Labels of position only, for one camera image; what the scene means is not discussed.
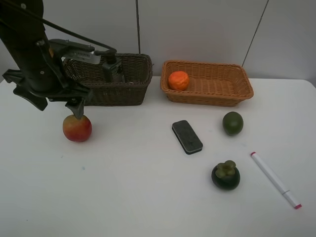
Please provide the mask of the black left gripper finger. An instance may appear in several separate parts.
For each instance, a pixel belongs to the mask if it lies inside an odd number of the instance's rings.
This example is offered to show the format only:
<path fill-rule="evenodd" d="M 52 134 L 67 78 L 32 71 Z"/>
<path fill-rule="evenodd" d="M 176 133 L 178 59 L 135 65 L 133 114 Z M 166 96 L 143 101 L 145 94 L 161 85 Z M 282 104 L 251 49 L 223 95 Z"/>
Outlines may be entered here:
<path fill-rule="evenodd" d="M 84 114 L 85 100 L 82 98 L 73 98 L 66 103 L 66 107 L 70 109 L 76 119 L 81 119 Z"/>

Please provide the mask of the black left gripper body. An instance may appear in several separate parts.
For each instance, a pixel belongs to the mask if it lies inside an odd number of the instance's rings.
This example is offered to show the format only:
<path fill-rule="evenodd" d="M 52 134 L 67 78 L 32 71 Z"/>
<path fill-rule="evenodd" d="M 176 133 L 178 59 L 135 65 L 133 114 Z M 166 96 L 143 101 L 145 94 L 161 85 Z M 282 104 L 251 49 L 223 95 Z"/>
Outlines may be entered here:
<path fill-rule="evenodd" d="M 3 78 L 16 84 L 13 93 L 43 111 L 48 101 L 68 102 L 73 98 L 91 100 L 92 91 L 70 78 L 62 60 L 50 46 L 48 40 L 19 45 L 4 44 L 18 65 L 17 70 L 8 69 Z"/>

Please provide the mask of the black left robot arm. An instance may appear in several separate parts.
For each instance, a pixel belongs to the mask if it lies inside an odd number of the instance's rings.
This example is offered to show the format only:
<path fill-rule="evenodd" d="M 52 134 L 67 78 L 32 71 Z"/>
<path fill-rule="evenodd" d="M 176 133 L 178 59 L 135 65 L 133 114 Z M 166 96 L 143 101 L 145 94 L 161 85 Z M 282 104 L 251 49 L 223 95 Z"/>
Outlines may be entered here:
<path fill-rule="evenodd" d="M 7 70 L 3 77 L 16 84 L 15 95 L 39 110 L 49 101 L 62 101 L 81 119 L 92 92 L 66 75 L 61 56 L 46 36 L 43 12 L 40 0 L 0 2 L 0 39 L 19 68 Z"/>

